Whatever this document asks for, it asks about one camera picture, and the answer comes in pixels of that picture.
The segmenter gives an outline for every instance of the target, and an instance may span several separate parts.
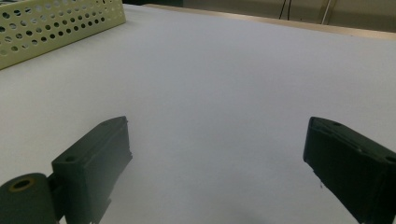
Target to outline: cylindrical roller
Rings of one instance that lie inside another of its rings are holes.
[[[54,214],[45,175],[22,175],[0,188],[1,224],[55,224]]]

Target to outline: screw hole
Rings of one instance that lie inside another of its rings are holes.
[[[74,157],[74,156],[69,156],[69,157],[67,157],[67,158],[65,159],[65,161],[71,162],[71,161],[75,161],[76,159],[77,159],[77,158]]]
[[[385,159],[386,159],[387,161],[396,163],[396,158],[394,158],[394,157],[386,157]]]
[[[17,182],[15,182],[13,185],[11,185],[11,187],[9,188],[9,191],[11,191],[11,192],[23,191],[25,189],[30,188],[34,183],[35,183],[35,180],[32,177],[20,179]]]

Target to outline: white tabletop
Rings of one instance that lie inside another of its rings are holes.
[[[127,22],[0,71],[0,182],[127,116],[101,223],[352,224],[303,162],[311,116],[396,149],[396,42],[125,6]]]

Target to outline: perforated basket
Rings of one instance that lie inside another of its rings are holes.
[[[0,6],[0,69],[124,22],[121,0],[28,0]]]

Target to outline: basket hole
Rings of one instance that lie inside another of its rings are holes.
[[[61,4],[59,3],[59,1],[54,1],[53,5],[56,6],[56,7],[59,7]]]
[[[21,15],[21,12],[20,12],[19,10],[14,10],[14,14],[15,14],[16,16],[20,16],[20,15]]]
[[[8,14],[8,13],[6,13],[6,12],[3,12],[3,18],[4,18],[4,19],[9,19],[9,17],[10,17],[10,16],[9,16],[9,14]]]
[[[37,12],[41,12],[43,10],[43,8],[41,6],[35,6],[35,10]]]
[[[6,37],[4,38],[4,40],[5,40],[6,42],[8,42],[8,43],[11,43],[11,42],[12,42],[11,36],[6,36]]]
[[[7,56],[7,51],[5,49],[0,50],[0,55]]]

